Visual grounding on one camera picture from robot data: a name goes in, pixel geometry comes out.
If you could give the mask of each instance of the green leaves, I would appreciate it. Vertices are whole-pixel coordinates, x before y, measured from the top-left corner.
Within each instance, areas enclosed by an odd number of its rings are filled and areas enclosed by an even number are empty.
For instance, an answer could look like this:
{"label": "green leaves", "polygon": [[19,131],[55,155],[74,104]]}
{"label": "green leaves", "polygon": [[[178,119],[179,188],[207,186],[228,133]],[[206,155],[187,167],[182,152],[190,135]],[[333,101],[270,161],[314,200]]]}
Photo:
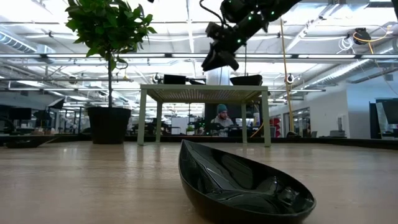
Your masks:
{"label": "green leaves", "polygon": [[83,40],[83,38],[80,37],[79,39],[74,41],[74,44],[80,44],[82,42],[84,42],[84,40]]}
{"label": "green leaves", "polygon": [[145,22],[147,25],[149,25],[150,22],[152,22],[152,20],[153,20],[153,15],[152,15],[152,14],[148,14],[148,16],[145,17],[144,22]]}
{"label": "green leaves", "polygon": [[66,27],[75,32],[76,29],[77,29],[77,21],[69,20],[69,21],[67,22],[67,24],[66,24]]}
{"label": "green leaves", "polygon": [[108,22],[113,26],[117,27],[118,26],[118,21],[116,20],[116,16],[112,14],[107,14],[106,18],[108,19]]}
{"label": "green leaves", "polygon": [[90,57],[90,56],[92,56],[94,54],[97,54],[97,53],[98,53],[98,49],[96,47],[93,47],[92,49],[89,49],[89,51],[86,54],[86,57]]}
{"label": "green leaves", "polygon": [[147,27],[147,30],[151,33],[151,34],[157,34],[156,30],[153,27]]}
{"label": "green leaves", "polygon": [[105,30],[103,27],[95,27],[96,34],[104,34]]}
{"label": "green leaves", "polygon": [[149,26],[153,15],[145,16],[141,5],[131,9],[125,0],[68,0],[68,3],[66,26],[77,32],[79,38],[75,43],[86,44],[87,57],[100,54],[111,63],[110,70],[114,70],[118,62],[128,66],[124,59],[114,55],[143,49],[143,38],[156,34]]}
{"label": "green leaves", "polygon": [[75,3],[75,0],[68,0],[68,3],[70,6],[77,6],[77,4]]}

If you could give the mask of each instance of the wooden table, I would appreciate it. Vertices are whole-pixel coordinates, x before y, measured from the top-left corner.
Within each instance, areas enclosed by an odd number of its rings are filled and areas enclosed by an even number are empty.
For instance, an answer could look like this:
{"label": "wooden table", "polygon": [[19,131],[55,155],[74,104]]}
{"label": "wooden table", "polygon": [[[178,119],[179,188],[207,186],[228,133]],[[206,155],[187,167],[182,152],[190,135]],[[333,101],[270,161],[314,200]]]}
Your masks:
{"label": "wooden table", "polygon": [[147,96],[157,102],[156,142],[160,142],[163,103],[224,103],[240,104],[242,107],[242,138],[248,142],[246,126],[246,104],[262,96],[262,120],[264,121],[264,145],[271,146],[268,112],[267,86],[224,86],[224,85],[141,85],[138,140],[144,145]]}

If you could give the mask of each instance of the wooden pole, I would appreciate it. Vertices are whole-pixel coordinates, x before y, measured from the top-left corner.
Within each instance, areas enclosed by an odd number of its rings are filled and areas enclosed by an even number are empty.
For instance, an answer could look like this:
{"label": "wooden pole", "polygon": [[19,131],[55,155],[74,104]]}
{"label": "wooden pole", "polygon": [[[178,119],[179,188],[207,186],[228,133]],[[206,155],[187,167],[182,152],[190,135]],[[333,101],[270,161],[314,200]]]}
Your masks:
{"label": "wooden pole", "polygon": [[292,111],[292,102],[290,101],[290,90],[289,85],[287,84],[287,68],[286,68],[286,51],[285,51],[285,39],[284,39],[284,22],[283,19],[280,18],[280,33],[282,34],[282,50],[284,53],[284,67],[285,67],[285,84],[286,84],[286,98],[287,104],[289,105],[289,124],[290,124],[290,131],[294,130],[293,124],[293,111]]}

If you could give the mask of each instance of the person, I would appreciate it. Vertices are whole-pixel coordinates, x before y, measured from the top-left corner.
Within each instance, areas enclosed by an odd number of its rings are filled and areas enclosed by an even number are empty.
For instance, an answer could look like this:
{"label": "person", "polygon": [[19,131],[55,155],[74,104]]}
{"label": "person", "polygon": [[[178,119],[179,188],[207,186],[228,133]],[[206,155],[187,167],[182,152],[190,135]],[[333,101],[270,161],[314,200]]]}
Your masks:
{"label": "person", "polygon": [[[215,119],[211,120],[212,123],[219,123],[222,125],[222,127],[227,128],[234,123],[232,120],[228,117],[228,109],[224,104],[219,104],[217,105],[217,116]],[[220,137],[228,137],[228,132],[227,129],[224,129],[223,131],[220,131],[218,133],[218,136]]]}

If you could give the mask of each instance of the black planter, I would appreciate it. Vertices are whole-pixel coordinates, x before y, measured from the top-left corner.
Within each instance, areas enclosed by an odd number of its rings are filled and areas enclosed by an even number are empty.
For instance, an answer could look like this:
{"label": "black planter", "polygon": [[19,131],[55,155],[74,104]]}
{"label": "black planter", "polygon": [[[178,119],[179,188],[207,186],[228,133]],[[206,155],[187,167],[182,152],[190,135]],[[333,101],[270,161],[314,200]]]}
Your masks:
{"label": "black planter", "polygon": [[301,223],[315,208],[311,192],[280,170],[182,141],[178,168],[198,213],[215,223]]}
{"label": "black planter", "polygon": [[131,110],[124,108],[88,108],[94,144],[122,144]]}

